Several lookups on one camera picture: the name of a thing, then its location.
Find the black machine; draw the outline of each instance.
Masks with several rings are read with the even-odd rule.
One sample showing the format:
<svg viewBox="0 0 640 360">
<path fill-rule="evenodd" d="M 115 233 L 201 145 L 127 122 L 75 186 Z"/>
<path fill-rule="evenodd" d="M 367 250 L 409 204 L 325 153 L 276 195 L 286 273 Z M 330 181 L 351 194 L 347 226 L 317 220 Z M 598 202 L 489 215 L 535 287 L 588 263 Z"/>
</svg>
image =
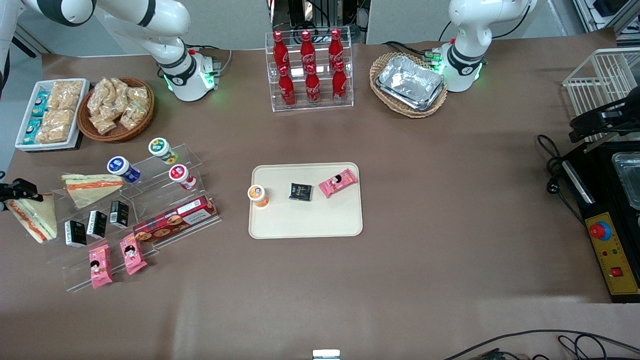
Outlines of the black machine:
<svg viewBox="0 0 640 360">
<path fill-rule="evenodd" d="M 4 171 L 0 171 L 0 179 L 5 176 Z M 4 201 L 11 199 L 31 199 L 42 201 L 42 195 L 38 194 L 38 188 L 25 179 L 13 180 L 11 184 L 0 183 L 0 211 L 6 210 Z"/>
<path fill-rule="evenodd" d="M 572 142 L 599 133 L 607 138 L 639 132 L 640 88 L 570 125 Z M 578 203 L 611 300 L 640 302 L 640 142 L 583 143 L 552 158 L 547 169 L 554 175 L 547 191 L 557 193 L 557 178 L 563 176 Z"/>
</svg>

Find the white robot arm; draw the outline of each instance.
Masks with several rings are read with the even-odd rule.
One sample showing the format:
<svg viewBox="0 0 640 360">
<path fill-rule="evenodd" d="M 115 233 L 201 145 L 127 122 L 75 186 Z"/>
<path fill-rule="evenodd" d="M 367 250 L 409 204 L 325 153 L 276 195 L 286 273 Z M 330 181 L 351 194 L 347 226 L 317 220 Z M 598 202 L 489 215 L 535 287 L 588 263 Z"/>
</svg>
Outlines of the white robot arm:
<svg viewBox="0 0 640 360">
<path fill-rule="evenodd" d="M 98 6 L 107 13 L 107 24 L 115 33 L 136 42 L 156 59 L 180 100 L 198 100 L 215 88 L 211 58 L 188 51 L 179 38 L 189 30 L 191 18 L 178 1 L 0 0 L 0 89 L 17 18 L 25 6 L 66 26 L 84 24 Z"/>
<path fill-rule="evenodd" d="M 536 6 L 537 0 L 451 0 L 449 17 L 458 27 L 453 44 L 436 51 L 442 55 L 442 75 L 447 89 L 462 92 L 471 87 L 493 34 L 490 24 L 515 20 Z"/>
</svg>

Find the brown table surface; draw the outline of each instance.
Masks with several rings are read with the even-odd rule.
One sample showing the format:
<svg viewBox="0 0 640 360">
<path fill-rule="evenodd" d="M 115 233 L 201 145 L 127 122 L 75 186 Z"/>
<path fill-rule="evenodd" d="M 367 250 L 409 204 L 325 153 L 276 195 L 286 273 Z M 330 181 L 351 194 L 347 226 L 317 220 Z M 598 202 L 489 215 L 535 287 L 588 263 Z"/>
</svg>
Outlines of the brown table surface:
<svg viewBox="0 0 640 360">
<path fill-rule="evenodd" d="M 496 41 L 474 86 L 423 120 L 391 112 L 371 92 L 382 45 L 355 46 L 353 108 L 277 114 L 263 51 L 235 52 L 220 89 L 193 103 L 168 91 L 149 56 L 46 56 L 47 79 L 147 81 L 155 120 L 119 145 L 17 151 L 10 179 L 59 188 L 60 170 L 101 173 L 115 154 L 139 161 L 151 138 L 165 136 L 202 158 L 223 221 L 163 249 L 142 274 L 67 293 L 61 269 L 3 214 L 0 357 L 308 359 L 339 348 L 347 360 L 438 359 L 535 328 L 638 345 L 640 305 L 609 304 L 585 230 L 545 192 L 547 155 L 535 145 L 545 133 L 571 148 L 561 82 L 593 50 L 614 46 L 611 31 Z M 360 236 L 249 236 L 254 167 L 334 161 L 360 167 Z M 563 354 L 551 335 L 496 345 Z"/>
</svg>

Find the clear acrylic rack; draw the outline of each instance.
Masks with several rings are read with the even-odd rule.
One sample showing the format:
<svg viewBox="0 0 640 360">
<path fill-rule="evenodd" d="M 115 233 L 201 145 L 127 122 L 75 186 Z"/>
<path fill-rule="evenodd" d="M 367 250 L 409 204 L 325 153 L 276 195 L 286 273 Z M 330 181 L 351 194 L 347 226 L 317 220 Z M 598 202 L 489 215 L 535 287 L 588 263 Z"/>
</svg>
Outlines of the clear acrylic rack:
<svg viewBox="0 0 640 360">
<path fill-rule="evenodd" d="M 336 108 L 353 106 L 353 53 L 351 51 L 351 32 L 348 26 L 338 27 L 342 33 L 344 73 L 347 75 L 347 100 L 344 104 L 336 104 L 333 101 L 333 72 L 329 71 L 329 45 L 331 44 L 331 30 L 335 28 L 309 29 L 311 31 L 311 41 L 316 49 L 316 69 L 320 79 L 321 102 L 317 106 L 311 106 L 307 102 L 307 88 L 305 86 L 305 75 L 302 69 L 300 58 L 300 47 L 302 44 L 302 30 L 292 30 L 282 32 L 282 41 L 289 50 L 289 63 L 291 64 L 290 76 L 293 80 L 293 89 L 296 94 L 296 105 L 293 108 L 286 108 L 280 96 L 278 80 L 280 75 L 273 58 L 273 33 L 265 35 L 265 52 L 267 59 L 267 76 L 269 79 L 269 90 L 271 92 L 271 108 L 273 112 L 288 110 L 308 110 L 318 108 Z"/>
<path fill-rule="evenodd" d="M 173 150 L 178 153 L 176 163 L 185 165 L 189 169 L 189 173 L 196 178 L 197 184 L 194 189 L 185 190 L 180 184 L 174 183 L 168 176 L 171 165 L 164 164 L 159 158 L 151 156 L 134 164 L 140 170 L 140 180 L 133 184 L 126 183 L 119 191 L 113 192 L 85 208 L 77 209 L 66 190 L 53 191 L 56 219 L 58 220 L 58 237 L 46 241 L 43 246 L 47 247 L 47 263 L 62 266 L 65 289 L 67 291 L 75 292 L 91 285 L 88 264 L 89 250 L 105 244 L 109 245 L 112 271 L 114 280 L 117 281 L 116 275 L 125 269 L 124 258 L 120 250 L 120 240 L 133 233 L 134 225 L 171 210 L 178 204 L 195 200 L 200 196 L 205 195 L 208 199 L 211 199 L 202 184 L 202 177 L 197 169 L 197 166 L 202 164 L 198 156 L 184 144 L 173 147 Z M 75 220 L 86 226 L 91 210 L 98 210 L 108 215 L 111 202 L 114 200 L 122 201 L 129 206 L 128 228 L 120 229 L 107 224 L 104 239 L 96 240 L 87 236 L 87 246 L 82 248 L 69 247 L 65 244 L 64 226 L 66 221 Z M 161 241 L 154 243 L 140 242 L 143 256 L 145 259 L 155 256 L 161 248 L 205 229 L 220 220 L 220 217 L 216 214 L 216 216 L 188 227 L 175 235 L 167 236 Z"/>
</svg>

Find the coca-cola bottle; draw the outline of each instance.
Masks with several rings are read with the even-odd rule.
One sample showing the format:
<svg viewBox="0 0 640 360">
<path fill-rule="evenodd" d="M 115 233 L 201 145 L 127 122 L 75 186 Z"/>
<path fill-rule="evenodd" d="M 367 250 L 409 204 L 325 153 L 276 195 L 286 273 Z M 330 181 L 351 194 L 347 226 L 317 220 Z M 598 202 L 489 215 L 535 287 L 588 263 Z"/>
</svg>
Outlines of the coca-cola bottle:
<svg viewBox="0 0 640 360">
<path fill-rule="evenodd" d="M 300 47 L 300 56 L 302 57 L 302 69 L 305 74 L 316 73 L 316 49 L 311 44 L 311 32 L 309 30 L 302 31 L 302 46 Z"/>
<path fill-rule="evenodd" d="M 333 73 L 333 101 L 344 104 L 347 101 L 347 75 L 344 74 L 344 62 L 335 64 Z"/>
<path fill-rule="evenodd" d="M 305 83 L 307 85 L 307 101 L 309 105 L 320 105 L 320 79 L 318 79 L 318 75 L 315 72 L 315 67 L 314 72 L 307 75 Z"/>
<path fill-rule="evenodd" d="M 278 71 L 280 72 L 278 85 L 280 85 L 280 95 L 282 95 L 284 107 L 292 108 L 296 105 L 296 94 L 293 91 L 293 81 L 291 81 L 289 72 L 285 67 L 279 68 Z"/>
<path fill-rule="evenodd" d="M 273 45 L 273 58 L 276 61 L 278 71 L 280 72 L 280 69 L 284 68 L 285 71 L 288 72 L 291 67 L 289 65 L 289 50 L 287 50 L 287 46 L 282 42 L 282 32 L 274 31 L 273 40 L 275 41 Z"/>
<path fill-rule="evenodd" d="M 329 71 L 335 71 L 335 64 L 342 62 L 342 42 L 340 29 L 331 30 L 331 44 L 329 45 Z"/>
</svg>

